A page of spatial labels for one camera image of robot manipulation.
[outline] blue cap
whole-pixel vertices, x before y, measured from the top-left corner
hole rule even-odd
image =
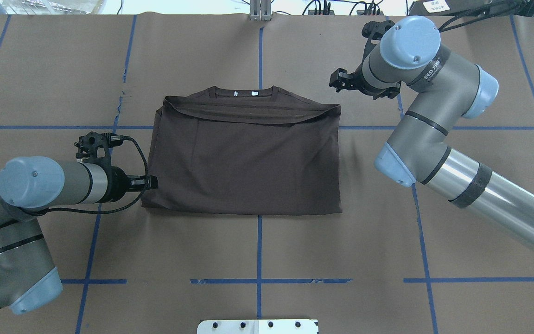
[[[0,171],[0,196],[13,206],[48,205],[61,193],[64,184],[63,168],[44,156],[13,158]]]
[[[388,65],[413,70],[427,65],[440,48],[440,32],[423,16],[409,16],[394,25],[380,40],[380,55]]]
[[[405,166],[403,160],[399,158],[399,155],[388,144],[384,143],[382,150],[375,160],[375,167],[384,175],[390,177],[401,186],[411,186],[415,183],[415,177],[409,171],[409,168]]]
[[[471,104],[471,108],[463,114],[464,118],[476,118],[483,114],[486,108],[494,102],[500,89],[496,78],[490,76],[481,66],[475,65],[479,68],[479,88],[477,88],[477,95],[473,100],[473,104]]]
[[[57,267],[49,271],[9,306],[15,315],[23,315],[53,301],[63,291]]]

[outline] white sticker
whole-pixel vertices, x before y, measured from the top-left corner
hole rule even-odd
[[[428,13],[438,13],[451,10],[451,7],[448,6],[445,0],[433,0],[424,2],[424,7],[426,7]]]

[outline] silver metal tube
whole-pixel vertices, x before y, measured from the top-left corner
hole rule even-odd
[[[427,186],[454,201],[471,189],[481,170],[478,167],[477,161],[452,150]],[[490,173],[487,184],[481,182],[477,187],[481,195],[466,208],[489,218],[494,226],[534,251],[534,195],[500,174]]]

